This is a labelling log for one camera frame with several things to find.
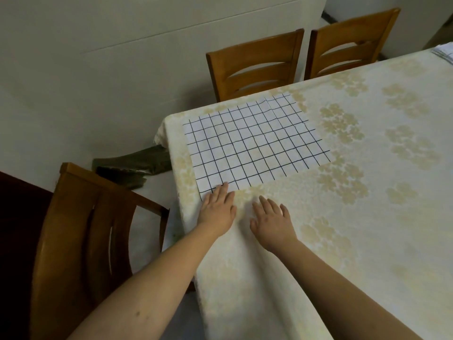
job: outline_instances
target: baseboard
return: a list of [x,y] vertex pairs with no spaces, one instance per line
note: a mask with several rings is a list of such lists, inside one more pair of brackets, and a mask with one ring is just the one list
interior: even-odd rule
[[[333,16],[331,16],[329,13],[327,13],[326,11],[323,11],[323,13],[321,14],[321,18],[323,18],[325,21],[327,21],[329,24],[333,24],[333,23],[336,23],[338,22],[337,19],[335,19]],[[377,60],[378,61],[385,61],[387,60],[388,57],[386,55],[384,55],[382,52],[380,52],[378,55],[377,55]]]

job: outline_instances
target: hand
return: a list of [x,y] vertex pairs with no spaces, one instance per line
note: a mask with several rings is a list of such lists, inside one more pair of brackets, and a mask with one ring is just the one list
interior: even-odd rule
[[201,206],[197,226],[209,229],[216,238],[225,234],[236,217],[233,205],[234,192],[227,193],[228,183],[218,185],[213,193],[208,193]]
[[278,207],[273,200],[263,196],[260,196],[260,202],[252,204],[257,219],[250,219],[250,230],[264,249],[275,254],[289,243],[297,241],[296,232],[286,206],[281,204]]

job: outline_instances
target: finger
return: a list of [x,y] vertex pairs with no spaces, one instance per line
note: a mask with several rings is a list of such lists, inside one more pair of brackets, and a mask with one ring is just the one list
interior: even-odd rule
[[263,206],[261,206],[261,204],[258,204],[257,202],[253,202],[252,206],[253,206],[253,211],[255,211],[256,217],[258,219],[261,219],[265,215]]
[[272,210],[272,206],[269,204],[266,198],[260,196],[260,202],[266,214],[274,213],[274,210]]
[[279,206],[277,205],[276,202],[274,202],[272,199],[268,199],[267,201],[268,201],[269,204],[271,205],[272,210],[274,210],[274,212],[275,212],[277,215],[281,215],[281,214],[282,214],[282,212],[280,211],[280,208],[279,208]]
[[217,187],[214,190],[214,192],[212,192],[211,201],[216,202],[217,199],[219,198],[219,193],[220,193],[220,185],[217,185]]
[[233,205],[234,201],[234,191],[231,191],[229,194],[226,195],[225,204]]
[[258,222],[254,218],[250,218],[250,230],[255,236],[258,233]]
[[233,205],[230,209],[230,216],[231,216],[232,221],[234,221],[234,219],[236,218],[236,211],[237,211],[237,207],[235,205]]
[[286,206],[283,205],[283,204],[280,204],[280,208],[281,208],[282,211],[283,211],[283,217],[285,217],[285,218],[291,220],[291,216],[289,215],[289,211],[288,211],[288,209],[286,208]]
[[205,208],[209,204],[209,200],[211,198],[211,193],[207,193],[204,196],[203,204],[201,205],[201,208]]
[[228,192],[228,183],[224,182],[223,185],[220,187],[219,198],[218,200],[221,202],[225,201],[225,197],[227,196]]

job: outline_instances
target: dining table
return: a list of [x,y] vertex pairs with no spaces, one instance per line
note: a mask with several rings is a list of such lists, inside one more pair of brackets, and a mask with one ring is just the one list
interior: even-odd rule
[[206,338],[332,338],[250,231],[252,201],[263,195],[287,206],[300,241],[419,336],[451,339],[453,65],[430,50],[167,116],[155,140],[170,153],[185,232],[201,198],[183,124],[281,93],[332,159],[236,191],[233,226],[195,275]]

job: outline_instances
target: wooden chair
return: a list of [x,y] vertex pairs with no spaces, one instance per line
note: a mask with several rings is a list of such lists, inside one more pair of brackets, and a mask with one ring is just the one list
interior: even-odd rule
[[132,276],[129,229],[137,206],[168,210],[72,163],[60,168],[38,243],[31,296],[31,340],[63,340]]
[[[303,29],[298,29],[208,52],[207,65],[217,102],[294,83],[302,39]],[[271,62],[279,63],[235,74],[242,69]]]
[[[399,11],[399,8],[394,8],[313,30],[304,79],[308,80],[376,62]],[[334,47],[348,43],[357,45],[325,53]],[[346,61],[354,62],[329,68]]]

